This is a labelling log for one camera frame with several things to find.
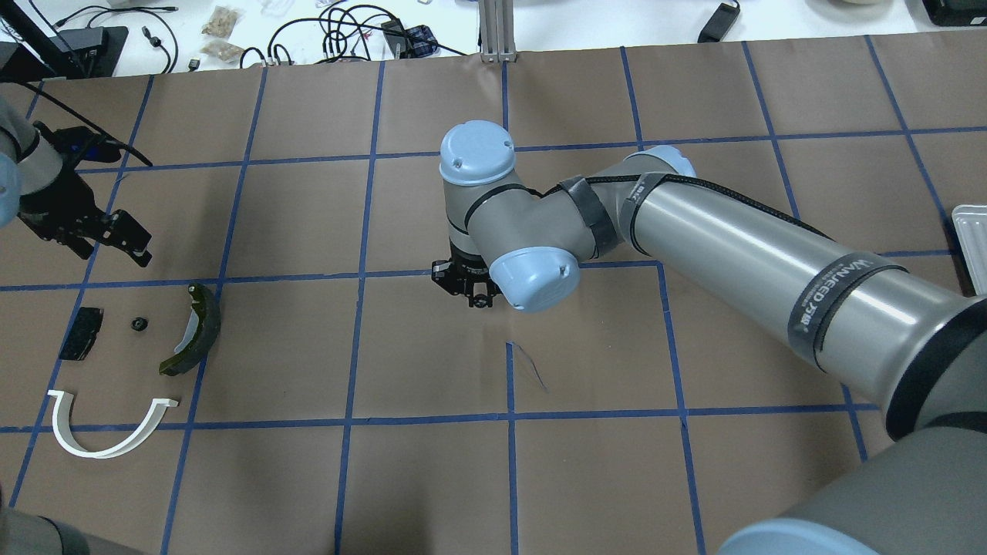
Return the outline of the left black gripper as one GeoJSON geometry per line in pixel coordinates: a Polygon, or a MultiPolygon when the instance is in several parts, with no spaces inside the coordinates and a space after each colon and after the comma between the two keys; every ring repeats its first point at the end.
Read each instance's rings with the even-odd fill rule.
{"type": "Polygon", "coordinates": [[[152,234],[130,212],[112,214],[96,205],[92,187],[77,173],[83,161],[116,162],[116,140],[87,126],[51,130],[32,124],[34,138],[19,158],[22,173],[19,218],[40,239],[67,246],[82,260],[92,257],[91,240],[126,253],[138,267],[152,260],[152,234]]]}

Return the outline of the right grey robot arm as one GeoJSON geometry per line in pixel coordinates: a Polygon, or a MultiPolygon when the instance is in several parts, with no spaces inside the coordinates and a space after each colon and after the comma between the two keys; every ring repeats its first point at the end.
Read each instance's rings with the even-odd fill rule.
{"type": "Polygon", "coordinates": [[[451,259],[433,278],[451,294],[482,282],[518,311],[543,311],[577,288],[581,262],[625,243],[881,409],[891,446],[720,553],[985,552],[983,296],[699,179],[670,146],[536,193],[507,130],[472,120],[445,133],[440,176],[451,259]]]}

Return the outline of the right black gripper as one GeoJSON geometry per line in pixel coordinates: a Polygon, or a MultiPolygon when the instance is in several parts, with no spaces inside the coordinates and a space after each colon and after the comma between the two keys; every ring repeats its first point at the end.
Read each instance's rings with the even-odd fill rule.
{"type": "Polygon", "coordinates": [[[431,263],[431,281],[447,294],[466,298],[473,308],[487,308],[503,294],[490,276],[489,267],[480,255],[450,247],[450,257],[431,263]]]}

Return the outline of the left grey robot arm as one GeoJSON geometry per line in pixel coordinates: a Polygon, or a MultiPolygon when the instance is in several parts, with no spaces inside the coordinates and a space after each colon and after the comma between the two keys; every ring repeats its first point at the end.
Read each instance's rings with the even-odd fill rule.
{"type": "Polygon", "coordinates": [[[82,260],[99,243],[126,253],[139,267],[150,264],[151,233],[125,210],[98,207],[78,172],[83,161],[119,162],[124,153],[150,166],[142,153],[88,126],[52,130],[30,123],[7,99],[1,122],[3,225],[18,218],[42,241],[65,246],[82,260]]]}

